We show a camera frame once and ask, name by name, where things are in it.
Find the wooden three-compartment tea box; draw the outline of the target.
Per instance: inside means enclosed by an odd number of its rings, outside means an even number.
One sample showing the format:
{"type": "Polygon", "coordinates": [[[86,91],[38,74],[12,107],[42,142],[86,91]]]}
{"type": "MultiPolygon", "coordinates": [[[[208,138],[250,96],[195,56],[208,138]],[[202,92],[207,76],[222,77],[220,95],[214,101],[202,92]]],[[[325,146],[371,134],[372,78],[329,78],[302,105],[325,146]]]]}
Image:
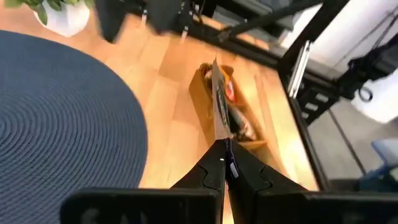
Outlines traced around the wooden three-compartment tea box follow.
{"type": "MultiPolygon", "coordinates": [[[[188,87],[208,145],[212,145],[216,139],[211,89],[212,65],[212,63],[201,64],[195,71],[188,87]]],[[[262,101],[258,98],[254,76],[243,75],[243,70],[240,68],[222,64],[218,66],[222,73],[229,76],[228,80],[233,83],[234,98],[232,101],[226,98],[228,106],[239,110],[245,121],[251,125],[251,136],[255,137],[252,139],[240,134],[241,127],[230,117],[229,126],[233,139],[263,163],[285,175],[286,169],[277,153],[279,147],[273,124],[264,121],[264,112],[268,112],[269,109],[267,105],[263,106],[262,101]]]]}

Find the dark blue blackcurrant tea bag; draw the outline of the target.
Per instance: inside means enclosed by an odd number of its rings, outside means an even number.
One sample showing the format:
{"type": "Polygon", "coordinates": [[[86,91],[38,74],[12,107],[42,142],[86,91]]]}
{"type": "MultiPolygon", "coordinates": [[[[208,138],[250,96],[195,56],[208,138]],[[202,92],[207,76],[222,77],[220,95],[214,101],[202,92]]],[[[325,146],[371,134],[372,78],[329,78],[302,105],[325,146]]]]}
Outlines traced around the dark blue blackcurrant tea bag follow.
{"type": "Polygon", "coordinates": [[[224,76],[221,74],[221,68],[216,58],[211,64],[211,85],[215,138],[224,141],[226,146],[226,169],[232,179],[237,179],[239,172],[232,151],[232,134],[229,126],[228,105],[224,93],[224,76]]]}

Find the silver aluminium extrusion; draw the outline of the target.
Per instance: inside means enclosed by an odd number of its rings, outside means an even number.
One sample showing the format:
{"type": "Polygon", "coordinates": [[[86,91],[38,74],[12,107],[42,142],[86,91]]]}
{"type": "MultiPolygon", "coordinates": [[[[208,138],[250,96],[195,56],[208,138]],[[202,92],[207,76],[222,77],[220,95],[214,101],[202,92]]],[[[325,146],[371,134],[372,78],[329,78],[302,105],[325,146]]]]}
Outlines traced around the silver aluminium extrusion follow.
{"type": "Polygon", "coordinates": [[[300,49],[287,89],[287,93],[290,98],[296,98],[297,93],[299,92],[303,74],[309,60],[311,47],[312,42],[307,40],[300,49]]]}

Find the orange peach tea bag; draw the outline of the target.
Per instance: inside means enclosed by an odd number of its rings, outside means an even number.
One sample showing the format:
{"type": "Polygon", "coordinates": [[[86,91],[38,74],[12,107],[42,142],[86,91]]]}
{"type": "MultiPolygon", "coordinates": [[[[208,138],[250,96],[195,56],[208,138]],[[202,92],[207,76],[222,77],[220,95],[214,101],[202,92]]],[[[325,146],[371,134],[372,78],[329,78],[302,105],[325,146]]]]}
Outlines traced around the orange peach tea bag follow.
{"type": "Polygon", "coordinates": [[[234,85],[233,85],[233,79],[232,79],[234,68],[230,67],[228,65],[223,65],[222,69],[223,69],[224,83],[225,83],[224,91],[225,91],[226,96],[229,99],[229,101],[235,102],[236,96],[234,93],[234,85]]]}

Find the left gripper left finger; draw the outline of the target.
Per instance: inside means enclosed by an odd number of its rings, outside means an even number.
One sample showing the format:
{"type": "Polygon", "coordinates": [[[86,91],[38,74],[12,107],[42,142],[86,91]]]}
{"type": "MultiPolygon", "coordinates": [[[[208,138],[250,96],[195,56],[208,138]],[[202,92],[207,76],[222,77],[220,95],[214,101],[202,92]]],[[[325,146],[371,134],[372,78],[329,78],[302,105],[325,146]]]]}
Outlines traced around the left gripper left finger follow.
{"type": "Polygon", "coordinates": [[[216,140],[200,160],[172,187],[206,192],[205,200],[189,196],[181,206],[178,224],[222,224],[226,143],[216,140]]]}

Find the blue office chair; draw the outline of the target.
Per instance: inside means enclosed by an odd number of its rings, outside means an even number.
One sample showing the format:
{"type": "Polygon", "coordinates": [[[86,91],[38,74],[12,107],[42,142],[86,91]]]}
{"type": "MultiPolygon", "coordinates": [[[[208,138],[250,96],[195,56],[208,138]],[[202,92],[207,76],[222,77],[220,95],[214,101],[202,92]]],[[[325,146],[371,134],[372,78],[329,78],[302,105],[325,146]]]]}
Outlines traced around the blue office chair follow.
{"type": "Polygon", "coordinates": [[[371,143],[382,165],[358,180],[360,191],[398,192],[398,178],[391,172],[398,170],[398,139],[382,139],[371,143]]]}

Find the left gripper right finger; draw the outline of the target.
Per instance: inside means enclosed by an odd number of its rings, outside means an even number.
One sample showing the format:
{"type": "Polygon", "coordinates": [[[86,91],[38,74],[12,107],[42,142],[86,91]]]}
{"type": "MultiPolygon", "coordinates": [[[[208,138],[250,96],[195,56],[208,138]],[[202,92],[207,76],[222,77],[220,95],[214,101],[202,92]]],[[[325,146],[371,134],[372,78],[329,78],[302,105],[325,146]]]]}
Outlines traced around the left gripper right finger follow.
{"type": "Polygon", "coordinates": [[[234,224],[302,224],[302,202],[297,193],[306,188],[297,184],[247,149],[231,143],[236,172],[228,177],[229,201],[234,224]]]}

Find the beige fruit tea bag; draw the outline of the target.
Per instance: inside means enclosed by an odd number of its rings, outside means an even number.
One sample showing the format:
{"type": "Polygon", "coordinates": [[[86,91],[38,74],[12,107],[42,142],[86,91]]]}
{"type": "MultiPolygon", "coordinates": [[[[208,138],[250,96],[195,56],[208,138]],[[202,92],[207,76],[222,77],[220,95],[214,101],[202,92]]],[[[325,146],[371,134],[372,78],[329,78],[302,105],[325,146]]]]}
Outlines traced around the beige fruit tea bag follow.
{"type": "Polygon", "coordinates": [[[247,117],[245,117],[245,115],[243,115],[243,113],[233,105],[228,105],[228,112],[235,124],[234,131],[236,136],[240,139],[256,141],[257,134],[247,117]]]}

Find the round dark woven placemat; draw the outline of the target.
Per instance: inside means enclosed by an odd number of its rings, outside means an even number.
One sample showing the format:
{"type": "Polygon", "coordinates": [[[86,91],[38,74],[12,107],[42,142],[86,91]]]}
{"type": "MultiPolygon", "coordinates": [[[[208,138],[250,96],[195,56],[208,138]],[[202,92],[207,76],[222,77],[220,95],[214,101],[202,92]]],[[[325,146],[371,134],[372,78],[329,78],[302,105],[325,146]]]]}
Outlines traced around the round dark woven placemat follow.
{"type": "Polygon", "coordinates": [[[77,190],[138,187],[146,157],[144,113],[114,71],[0,30],[0,224],[59,224],[77,190]]]}

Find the black articulated stand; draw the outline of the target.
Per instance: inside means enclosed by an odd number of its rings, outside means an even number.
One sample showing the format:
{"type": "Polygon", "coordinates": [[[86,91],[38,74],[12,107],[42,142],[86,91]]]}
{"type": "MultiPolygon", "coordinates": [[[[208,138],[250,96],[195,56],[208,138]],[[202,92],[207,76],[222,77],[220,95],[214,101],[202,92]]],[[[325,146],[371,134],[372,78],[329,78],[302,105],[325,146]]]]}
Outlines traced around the black articulated stand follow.
{"type": "Polygon", "coordinates": [[[370,50],[348,62],[348,70],[337,79],[339,94],[352,100],[354,93],[371,80],[389,76],[398,67],[398,39],[370,50]]]}

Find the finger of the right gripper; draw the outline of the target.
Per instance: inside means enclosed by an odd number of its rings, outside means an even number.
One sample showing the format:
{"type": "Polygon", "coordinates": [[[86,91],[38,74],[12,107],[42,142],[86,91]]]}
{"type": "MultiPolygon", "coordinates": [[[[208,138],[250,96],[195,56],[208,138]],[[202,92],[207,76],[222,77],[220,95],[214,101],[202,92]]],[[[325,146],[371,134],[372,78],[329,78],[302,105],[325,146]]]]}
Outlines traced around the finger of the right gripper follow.
{"type": "Polygon", "coordinates": [[[126,16],[125,0],[95,0],[95,9],[103,39],[113,43],[126,16]]]}

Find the small green potted plant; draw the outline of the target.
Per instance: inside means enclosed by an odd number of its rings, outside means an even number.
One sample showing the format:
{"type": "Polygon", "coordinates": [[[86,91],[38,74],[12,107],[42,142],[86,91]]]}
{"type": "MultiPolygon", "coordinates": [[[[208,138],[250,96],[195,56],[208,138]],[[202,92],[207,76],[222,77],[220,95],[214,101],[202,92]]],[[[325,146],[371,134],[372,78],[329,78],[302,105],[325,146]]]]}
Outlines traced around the small green potted plant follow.
{"type": "Polygon", "coordinates": [[[95,0],[3,0],[3,3],[12,9],[26,5],[43,27],[72,37],[87,25],[95,0]]]}

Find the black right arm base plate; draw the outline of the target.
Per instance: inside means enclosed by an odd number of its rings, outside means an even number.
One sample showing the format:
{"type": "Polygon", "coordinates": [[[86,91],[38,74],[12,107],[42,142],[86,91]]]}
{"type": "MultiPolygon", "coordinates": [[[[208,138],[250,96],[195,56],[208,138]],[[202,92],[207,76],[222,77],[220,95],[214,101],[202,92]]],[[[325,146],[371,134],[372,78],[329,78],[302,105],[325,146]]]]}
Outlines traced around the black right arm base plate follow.
{"type": "Polygon", "coordinates": [[[182,19],[181,17],[173,17],[173,18],[148,17],[147,20],[145,21],[145,25],[154,34],[164,35],[168,32],[181,33],[185,27],[192,26],[193,22],[189,21],[188,19],[182,19]]]}

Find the black aluminium table frame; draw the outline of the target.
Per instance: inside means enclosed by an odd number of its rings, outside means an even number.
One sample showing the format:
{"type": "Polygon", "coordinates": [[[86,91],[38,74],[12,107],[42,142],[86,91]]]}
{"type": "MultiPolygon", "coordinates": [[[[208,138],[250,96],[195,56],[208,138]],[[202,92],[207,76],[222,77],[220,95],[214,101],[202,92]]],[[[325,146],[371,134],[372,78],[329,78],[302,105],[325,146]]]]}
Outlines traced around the black aluminium table frame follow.
{"type": "Polygon", "coordinates": [[[247,23],[223,29],[203,24],[201,18],[196,16],[191,19],[188,30],[190,37],[265,66],[265,75],[263,78],[256,79],[256,85],[259,89],[259,100],[266,102],[269,106],[264,116],[271,119],[277,140],[277,146],[272,155],[284,175],[310,190],[329,188],[329,182],[307,131],[307,125],[321,113],[310,112],[303,107],[304,102],[313,103],[314,96],[303,98],[291,96],[287,84],[298,75],[295,66],[304,58],[301,50],[316,41],[348,1],[302,0],[247,23]],[[320,5],[318,12],[281,56],[238,37],[249,29],[267,25],[317,4],[320,5]]]}

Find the black drawer cabinet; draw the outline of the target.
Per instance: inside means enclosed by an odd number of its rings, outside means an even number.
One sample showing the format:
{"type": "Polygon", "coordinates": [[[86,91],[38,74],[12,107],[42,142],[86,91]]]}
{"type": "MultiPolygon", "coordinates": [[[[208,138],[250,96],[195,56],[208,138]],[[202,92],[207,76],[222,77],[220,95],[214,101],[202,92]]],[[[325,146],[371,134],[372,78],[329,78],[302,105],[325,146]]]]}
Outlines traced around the black drawer cabinet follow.
{"type": "Polygon", "coordinates": [[[302,118],[310,125],[338,100],[339,95],[326,88],[307,87],[300,90],[297,100],[302,110],[302,118]]]}

